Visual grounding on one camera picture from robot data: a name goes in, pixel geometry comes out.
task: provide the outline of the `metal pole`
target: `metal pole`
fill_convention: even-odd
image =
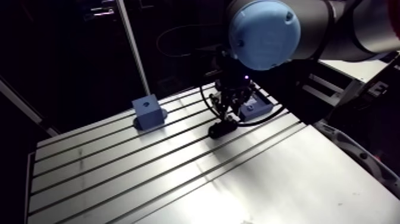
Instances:
[[[53,128],[43,127],[41,125],[43,119],[37,112],[32,110],[11,88],[9,88],[0,79],[0,92],[7,97],[16,107],[18,107],[26,116],[28,116],[34,123],[42,127],[51,137],[58,135],[57,131]]]
[[[142,61],[140,60],[138,47],[136,46],[135,37],[133,36],[132,28],[130,26],[128,13],[126,13],[126,8],[124,0],[117,0],[118,10],[121,15],[122,23],[124,24],[125,32],[128,37],[130,49],[132,50],[133,57],[135,58],[137,69],[139,70],[140,79],[142,80],[143,87],[147,95],[150,95],[149,85],[147,84],[145,71],[143,69]]]

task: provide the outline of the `blue block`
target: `blue block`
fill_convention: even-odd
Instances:
[[[271,112],[274,105],[264,96],[254,93],[248,102],[240,107],[240,119],[244,122]]]
[[[149,95],[132,101],[139,129],[147,130],[164,123],[163,111],[155,95]]]

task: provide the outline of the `blue cube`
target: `blue cube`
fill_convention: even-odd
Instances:
[[[164,123],[163,111],[155,95],[149,95],[132,101],[136,112],[137,128],[147,130]]]

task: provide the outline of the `aluminum table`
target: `aluminum table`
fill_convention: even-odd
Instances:
[[[149,131],[130,110],[38,143],[27,223],[400,223],[400,201],[287,110],[213,140],[197,89],[160,104]]]

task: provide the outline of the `cable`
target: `cable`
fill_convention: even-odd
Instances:
[[[181,55],[171,55],[171,54],[167,54],[165,53],[161,48],[160,48],[160,39],[167,33],[177,30],[177,29],[181,29],[181,28],[186,28],[186,27],[198,27],[198,26],[222,26],[221,23],[210,23],[210,24],[188,24],[188,25],[184,25],[184,26],[176,26],[174,28],[170,28],[169,30],[164,31],[162,34],[160,34],[157,37],[157,40],[155,41],[155,45],[157,47],[157,50],[162,53],[164,56],[166,57],[170,57],[170,58],[182,58],[182,57],[187,57],[190,56],[191,53],[187,53],[187,54],[181,54]]]
[[[285,109],[285,107],[283,105],[281,105],[281,107],[275,111],[273,114],[269,115],[268,117],[265,117],[264,119],[258,120],[256,122],[252,122],[252,123],[239,123],[238,126],[239,127],[251,127],[251,126],[256,126],[259,124],[262,124],[264,122],[267,122],[269,120],[271,120],[272,118],[278,116],[283,110]]]

